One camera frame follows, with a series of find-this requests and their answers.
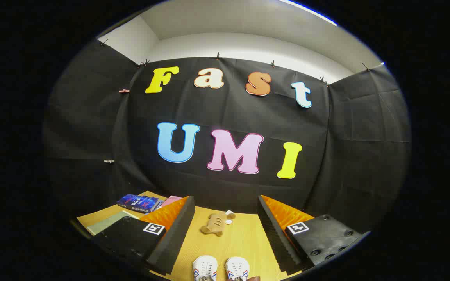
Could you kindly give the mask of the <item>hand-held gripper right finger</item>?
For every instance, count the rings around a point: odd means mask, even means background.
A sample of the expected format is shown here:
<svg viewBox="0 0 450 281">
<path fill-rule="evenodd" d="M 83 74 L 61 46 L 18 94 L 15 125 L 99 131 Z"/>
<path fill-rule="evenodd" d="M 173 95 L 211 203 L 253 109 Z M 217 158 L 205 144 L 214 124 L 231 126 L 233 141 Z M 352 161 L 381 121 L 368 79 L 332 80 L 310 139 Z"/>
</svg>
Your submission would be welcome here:
<svg viewBox="0 0 450 281">
<path fill-rule="evenodd" d="M 313 217 L 268 196 L 258 196 L 258 216 L 282 272 L 311 270 L 366 237 L 331 215 Z"/>
</svg>

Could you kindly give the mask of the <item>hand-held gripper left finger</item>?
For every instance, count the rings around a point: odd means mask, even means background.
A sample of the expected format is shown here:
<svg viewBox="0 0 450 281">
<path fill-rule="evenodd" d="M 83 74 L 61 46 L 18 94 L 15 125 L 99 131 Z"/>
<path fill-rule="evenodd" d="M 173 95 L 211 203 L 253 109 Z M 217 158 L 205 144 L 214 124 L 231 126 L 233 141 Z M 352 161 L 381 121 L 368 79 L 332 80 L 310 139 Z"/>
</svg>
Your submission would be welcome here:
<svg viewBox="0 0 450 281">
<path fill-rule="evenodd" d="M 194 198 L 186 196 L 140 219 L 123 216 L 91 241 L 133 270 L 170 274 L 194 213 Z"/>
</svg>

